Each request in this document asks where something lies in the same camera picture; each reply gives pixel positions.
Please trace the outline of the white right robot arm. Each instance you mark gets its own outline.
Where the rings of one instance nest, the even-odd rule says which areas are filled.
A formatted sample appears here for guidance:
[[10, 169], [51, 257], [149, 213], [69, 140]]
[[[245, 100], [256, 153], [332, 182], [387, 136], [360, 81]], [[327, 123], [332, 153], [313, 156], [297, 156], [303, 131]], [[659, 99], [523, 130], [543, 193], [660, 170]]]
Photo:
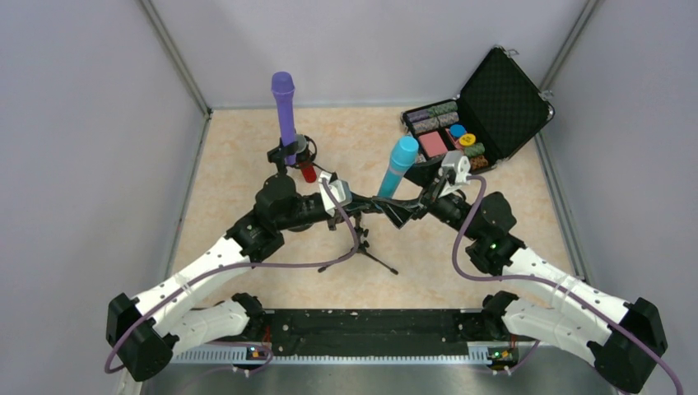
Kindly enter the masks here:
[[472, 179], [466, 160], [391, 164], [372, 203], [396, 226], [434, 216], [455, 229], [452, 255], [468, 255], [476, 281], [509, 281], [546, 301], [538, 306], [504, 291], [488, 296], [482, 310], [496, 330], [555, 346], [618, 390], [640, 393], [664, 367], [668, 348], [657, 306], [609, 295], [549, 263], [512, 234], [516, 220], [502, 193], [462, 198]]

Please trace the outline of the cyan toy microphone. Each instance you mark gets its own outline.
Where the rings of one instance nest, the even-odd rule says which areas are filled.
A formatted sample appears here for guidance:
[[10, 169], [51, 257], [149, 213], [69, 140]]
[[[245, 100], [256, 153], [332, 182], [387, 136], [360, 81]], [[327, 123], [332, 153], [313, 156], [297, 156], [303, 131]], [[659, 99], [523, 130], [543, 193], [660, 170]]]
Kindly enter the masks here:
[[403, 176], [414, 165], [419, 150], [416, 138], [405, 136], [398, 139], [390, 152], [389, 165], [379, 186], [377, 196], [392, 198]]

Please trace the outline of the blue round dealer chip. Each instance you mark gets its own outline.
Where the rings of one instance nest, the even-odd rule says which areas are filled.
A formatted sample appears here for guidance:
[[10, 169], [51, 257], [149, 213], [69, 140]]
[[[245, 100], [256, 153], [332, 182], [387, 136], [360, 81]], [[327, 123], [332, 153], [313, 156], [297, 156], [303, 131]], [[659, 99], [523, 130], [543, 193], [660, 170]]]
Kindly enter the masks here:
[[467, 132], [466, 132], [466, 129], [463, 125], [455, 123], [455, 124], [450, 126], [449, 133], [453, 138], [459, 139], [460, 137], [465, 135]]

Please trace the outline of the red playing card deck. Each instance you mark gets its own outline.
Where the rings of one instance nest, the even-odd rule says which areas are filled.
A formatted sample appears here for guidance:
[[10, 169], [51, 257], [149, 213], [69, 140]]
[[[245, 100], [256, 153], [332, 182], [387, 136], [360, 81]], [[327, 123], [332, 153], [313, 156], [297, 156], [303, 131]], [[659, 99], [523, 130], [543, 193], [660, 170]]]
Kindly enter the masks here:
[[417, 140], [427, 159], [441, 156], [448, 151], [447, 146], [437, 131], [422, 133]]

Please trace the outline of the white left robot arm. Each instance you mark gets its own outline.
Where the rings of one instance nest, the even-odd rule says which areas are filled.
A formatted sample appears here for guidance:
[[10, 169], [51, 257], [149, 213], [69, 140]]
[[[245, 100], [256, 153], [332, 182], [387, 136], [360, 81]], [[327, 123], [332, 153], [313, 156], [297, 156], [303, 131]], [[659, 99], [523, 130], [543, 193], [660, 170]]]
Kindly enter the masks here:
[[104, 371], [125, 369], [136, 382], [159, 374], [174, 356], [220, 337], [239, 335], [257, 314], [254, 297], [241, 294], [214, 307], [197, 304], [228, 281], [255, 268], [310, 269], [343, 263], [358, 252], [354, 245], [338, 258], [316, 263], [271, 263], [285, 240], [283, 231], [302, 231], [316, 223], [350, 223], [381, 210], [372, 197], [354, 194], [334, 173], [323, 173], [316, 193], [298, 193], [292, 177], [277, 173], [255, 195], [251, 211], [188, 266], [134, 297], [120, 294], [108, 306], [106, 340], [111, 350]]

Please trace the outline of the purple toy microphone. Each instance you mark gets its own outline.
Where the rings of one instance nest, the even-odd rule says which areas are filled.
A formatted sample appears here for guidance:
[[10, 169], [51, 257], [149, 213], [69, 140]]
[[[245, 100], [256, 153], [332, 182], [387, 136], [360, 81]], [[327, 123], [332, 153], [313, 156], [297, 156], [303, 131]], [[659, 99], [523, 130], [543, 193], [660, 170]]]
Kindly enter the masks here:
[[271, 92], [277, 106], [280, 138], [284, 147], [296, 142], [293, 98], [295, 84], [289, 72], [275, 72], [272, 75]]

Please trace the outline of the green chip stack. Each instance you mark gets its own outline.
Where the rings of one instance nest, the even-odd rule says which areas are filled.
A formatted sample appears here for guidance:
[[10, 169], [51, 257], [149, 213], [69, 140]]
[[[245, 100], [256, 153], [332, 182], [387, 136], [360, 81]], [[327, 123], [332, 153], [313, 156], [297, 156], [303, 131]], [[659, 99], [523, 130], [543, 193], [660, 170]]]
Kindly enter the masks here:
[[477, 142], [471, 146], [465, 146], [463, 148], [463, 153], [468, 158], [482, 156], [486, 151], [486, 148], [481, 142]]

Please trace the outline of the yellow round dealer chip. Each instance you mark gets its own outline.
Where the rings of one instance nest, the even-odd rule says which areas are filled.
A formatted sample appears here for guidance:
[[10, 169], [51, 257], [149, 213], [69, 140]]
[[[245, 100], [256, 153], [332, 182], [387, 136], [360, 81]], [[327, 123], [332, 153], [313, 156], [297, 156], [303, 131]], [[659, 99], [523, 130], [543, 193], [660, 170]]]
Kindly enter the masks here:
[[458, 139], [458, 144], [462, 147], [473, 146], [477, 143], [477, 137], [472, 133], [465, 133]]

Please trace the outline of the black round base stand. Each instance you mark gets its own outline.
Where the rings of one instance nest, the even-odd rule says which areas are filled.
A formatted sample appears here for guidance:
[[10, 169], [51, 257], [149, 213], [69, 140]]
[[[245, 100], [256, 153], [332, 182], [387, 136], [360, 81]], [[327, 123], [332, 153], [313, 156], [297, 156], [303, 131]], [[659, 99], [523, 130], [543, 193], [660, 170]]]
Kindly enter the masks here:
[[[279, 140], [278, 147], [267, 153], [268, 161], [277, 167], [277, 175], [287, 176], [289, 169], [299, 170], [304, 181], [312, 184], [318, 180], [314, 163], [317, 156], [317, 145], [311, 137], [304, 134], [297, 134], [295, 137], [296, 142], [287, 147], [284, 147]], [[286, 219], [286, 223], [280, 226], [280, 229], [299, 233], [312, 227], [314, 222], [311, 220], [310, 214], [318, 206], [314, 198], [314, 194], [297, 193], [291, 200], [291, 211], [282, 215]]]

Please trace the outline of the black poker chip case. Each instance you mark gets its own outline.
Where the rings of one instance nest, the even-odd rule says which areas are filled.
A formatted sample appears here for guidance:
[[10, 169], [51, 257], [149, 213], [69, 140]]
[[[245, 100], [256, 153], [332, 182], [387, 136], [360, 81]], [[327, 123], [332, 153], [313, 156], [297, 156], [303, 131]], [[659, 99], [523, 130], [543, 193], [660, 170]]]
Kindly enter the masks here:
[[[456, 96], [402, 112], [400, 121], [405, 133], [416, 139], [422, 134], [415, 133], [407, 120], [407, 113], [455, 101], [458, 105], [457, 123], [484, 145], [486, 151], [483, 155], [490, 163], [487, 168], [474, 173], [493, 169], [501, 161], [513, 157], [555, 115], [550, 101], [514, 61], [516, 53], [501, 46], [491, 48]], [[463, 151], [458, 139], [449, 133], [451, 125], [429, 132], [437, 131], [448, 151]], [[418, 160], [433, 159], [427, 159], [418, 144]]]

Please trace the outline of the black tripod mic stand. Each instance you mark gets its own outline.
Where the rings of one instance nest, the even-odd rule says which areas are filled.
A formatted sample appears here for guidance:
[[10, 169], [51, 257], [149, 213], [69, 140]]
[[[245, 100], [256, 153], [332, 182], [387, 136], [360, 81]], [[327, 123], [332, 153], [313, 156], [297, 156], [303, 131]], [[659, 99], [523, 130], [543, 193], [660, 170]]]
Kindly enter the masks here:
[[[360, 255], [363, 255], [363, 256], [365, 256], [365, 257], [367, 257], [367, 258], [373, 260], [374, 262], [377, 262], [377, 263], [380, 264], [381, 266], [383, 266], [383, 267], [385, 267], [386, 269], [388, 269], [392, 274], [394, 274], [395, 276], [397, 276], [397, 275], [399, 274], [399, 271], [398, 271], [396, 268], [389, 266], [389, 265], [388, 265], [387, 263], [385, 263], [383, 260], [378, 259], [376, 256], [374, 256], [372, 253], [370, 253], [370, 252], [368, 251], [368, 249], [369, 249], [369, 247], [370, 247], [370, 243], [369, 243], [369, 241], [368, 241], [368, 235], [369, 235], [370, 231], [369, 231], [368, 228], [364, 227], [364, 226], [361, 224], [361, 222], [362, 222], [362, 216], [363, 216], [364, 213], [366, 213], [366, 212], [365, 212], [365, 211], [356, 211], [356, 210], [351, 211], [351, 212], [349, 213], [349, 217], [354, 221], [354, 222], [353, 222], [353, 230], [355, 231], [355, 233], [356, 233], [356, 235], [357, 235], [357, 237], [358, 237], [358, 241], [359, 241], [359, 244], [358, 244], [356, 253], [358, 253], [358, 254], [360, 254]], [[373, 209], [369, 209], [369, 211], [368, 211], [367, 213], [368, 213], [368, 214], [374, 214], [374, 213], [379, 213], [379, 212], [376, 211], [376, 210], [373, 210]], [[336, 225], [339, 224], [339, 223], [342, 223], [342, 222], [346, 222], [346, 221], [344, 221], [343, 219], [340, 219], [339, 214], [337, 214], [333, 219], [327, 221], [327, 223], [328, 223], [328, 229], [331, 230], [331, 231], [334, 231], [334, 230], [336, 230]], [[323, 272], [325, 272], [328, 268], [330, 268], [331, 266], [332, 266], [332, 265], [322, 266], [322, 267], [320, 267], [320, 268], [318, 269], [317, 272], [318, 272], [318, 273], [323, 273]]]

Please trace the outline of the orange black chip stack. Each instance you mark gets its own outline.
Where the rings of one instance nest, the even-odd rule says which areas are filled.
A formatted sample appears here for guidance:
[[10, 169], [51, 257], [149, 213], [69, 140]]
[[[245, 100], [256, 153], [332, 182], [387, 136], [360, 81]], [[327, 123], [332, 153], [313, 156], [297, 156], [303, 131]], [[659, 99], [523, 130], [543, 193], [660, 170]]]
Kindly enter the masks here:
[[485, 169], [490, 165], [488, 159], [484, 155], [469, 157], [469, 164], [472, 172]]

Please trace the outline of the purple chip stack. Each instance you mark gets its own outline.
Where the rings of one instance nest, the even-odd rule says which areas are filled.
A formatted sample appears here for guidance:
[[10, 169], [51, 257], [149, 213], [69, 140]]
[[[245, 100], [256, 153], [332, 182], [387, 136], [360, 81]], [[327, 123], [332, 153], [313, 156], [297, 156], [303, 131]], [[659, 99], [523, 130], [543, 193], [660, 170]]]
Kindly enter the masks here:
[[430, 111], [428, 109], [421, 109], [418, 111], [413, 111], [410, 113], [407, 113], [407, 120], [410, 123], [417, 123], [426, 119], [429, 119], [431, 117]]

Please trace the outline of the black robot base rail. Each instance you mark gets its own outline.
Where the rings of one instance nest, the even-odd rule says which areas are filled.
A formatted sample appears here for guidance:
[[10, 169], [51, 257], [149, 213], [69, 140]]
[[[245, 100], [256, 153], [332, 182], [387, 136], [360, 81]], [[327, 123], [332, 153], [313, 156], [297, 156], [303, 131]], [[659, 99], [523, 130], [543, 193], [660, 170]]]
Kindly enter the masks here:
[[491, 332], [478, 309], [275, 309], [214, 342], [263, 343], [277, 357], [418, 357], [464, 356], [472, 342], [522, 339]]

